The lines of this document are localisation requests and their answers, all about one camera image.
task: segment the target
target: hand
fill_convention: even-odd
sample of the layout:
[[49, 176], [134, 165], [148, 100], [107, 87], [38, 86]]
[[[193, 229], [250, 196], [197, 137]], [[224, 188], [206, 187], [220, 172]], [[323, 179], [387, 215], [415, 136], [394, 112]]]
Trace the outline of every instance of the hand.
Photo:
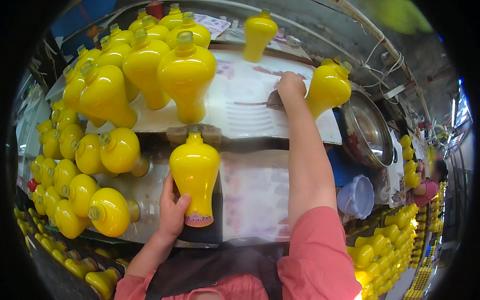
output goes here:
[[282, 98], [283, 105], [285, 102], [295, 101], [298, 98], [305, 98], [307, 88], [302, 78], [294, 72], [285, 72], [278, 83], [278, 94]]
[[160, 195], [160, 224], [158, 225], [160, 236], [174, 241], [180, 235], [183, 230], [185, 211], [191, 199], [192, 197], [186, 193], [180, 197], [172, 172], [168, 172]]

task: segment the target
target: left hand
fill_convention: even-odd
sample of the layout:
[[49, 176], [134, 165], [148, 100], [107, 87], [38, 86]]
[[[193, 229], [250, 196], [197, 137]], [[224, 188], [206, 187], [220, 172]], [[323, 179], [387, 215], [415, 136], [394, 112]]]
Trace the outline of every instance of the left hand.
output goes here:
[[164, 238], [173, 241], [180, 235], [183, 230], [183, 220], [185, 211], [190, 205], [192, 197], [185, 193], [180, 197], [173, 180], [172, 172], [168, 172], [163, 182], [163, 190], [160, 195], [160, 224], [158, 225], [158, 233]]

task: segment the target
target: right hand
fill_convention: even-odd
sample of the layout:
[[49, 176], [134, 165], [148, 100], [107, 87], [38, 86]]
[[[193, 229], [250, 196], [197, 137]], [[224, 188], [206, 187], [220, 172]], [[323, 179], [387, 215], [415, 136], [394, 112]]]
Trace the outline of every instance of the right hand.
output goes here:
[[282, 98], [283, 105], [287, 101], [296, 100], [299, 97], [305, 98], [307, 87], [302, 78], [294, 72], [285, 72], [278, 83], [278, 94]]

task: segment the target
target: bottle with decal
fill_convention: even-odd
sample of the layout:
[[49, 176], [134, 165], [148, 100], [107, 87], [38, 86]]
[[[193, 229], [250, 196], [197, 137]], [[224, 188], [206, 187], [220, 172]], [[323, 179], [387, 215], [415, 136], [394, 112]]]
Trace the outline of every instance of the bottle with decal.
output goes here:
[[168, 15], [163, 17], [158, 24], [165, 26], [168, 30], [172, 31], [175, 27], [181, 25], [182, 22], [182, 13], [180, 10], [180, 4], [172, 3], [170, 4], [170, 11]]
[[259, 62], [265, 48], [275, 37], [278, 26], [270, 18], [270, 10], [262, 9], [259, 15], [245, 21], [245, 49], [243, 58], [249, 62]]
[[82, 107], [116, 127], [132, 128], [137, 113], [128, 104], [122, 70], [112, 65], [97, 68], [88, 61], [82, 67], [82, 74], [87, 85], [80, 99]]
[[117, 190], [102, 188], [92, 196], [88, 217], [100, 233], [114, 238], [138, 220], [140, 208], [137, 202], [126, 200]]
[[212, 35], [210, 31], [204, 26], [195, 23], [195, 14], [193, 12], [184, 12], [182, 17], [182, 24], [174, 28], [167, 36], [165, 42], [170, 49], [175, 49], [177, 46], [177, 35], [182, 31], [191, 31], [193, 33], [193, 42], [199, 47], [208, 49]]
[[140, 151], [137, 135], [128, 128], [115, 128], [100, 135], [100, 158], [103, 165], [114, 173], [128, 173], [141, 177], [147, 173], [150, 163]]
[[158, 82], [177, 104], [177, 116], [185, 124], [205, 117], [204, 96], [216, 73], [216, 59], [193, 42], [191, 31], [178, 34], [178, 46], [158, 65]]
[[160, 109], [169, 103], [170, 96], [158, 84], [156, 71], [170, 48], [163, 41], [149, 38], [145, 29], [135, 32], [133, 39], [135, 44], [123, 61], [123, 72], [140, 89], [147, 107]]
[[[115, 43], [110, 36], [104, 36], [100, 40], [100, 44], [102, 45], [102, 54], [96, 60], [96, 66], [103, 67], [112, 65], [122, 70], [123, 59], [127, 56], [132, 48], [125, 43]], [[138, 87], [136, 87], [125, 76], [125, 74], [123, 75], [123, 79], [125, 81], [125, 93], [127, 94], [127, 100], [128, 102], [132, 102], [138, 95]]]
[[185, 212], [184, 222], [192, 227], [213, 223], [212, 193], [220, 166], [220, 155], [204, 144], [199, 132], [191, 129], [185, 144], [170, 155], [170, 169], [180, 194], [188, 193], [192, 201]]

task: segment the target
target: fluorescent light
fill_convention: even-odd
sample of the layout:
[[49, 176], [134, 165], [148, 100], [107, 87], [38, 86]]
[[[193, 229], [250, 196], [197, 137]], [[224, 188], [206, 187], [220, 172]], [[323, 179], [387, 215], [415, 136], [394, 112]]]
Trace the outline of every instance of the fluorescent light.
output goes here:
[[452, 128], [455, 128], [455, 98], [452, 99]]

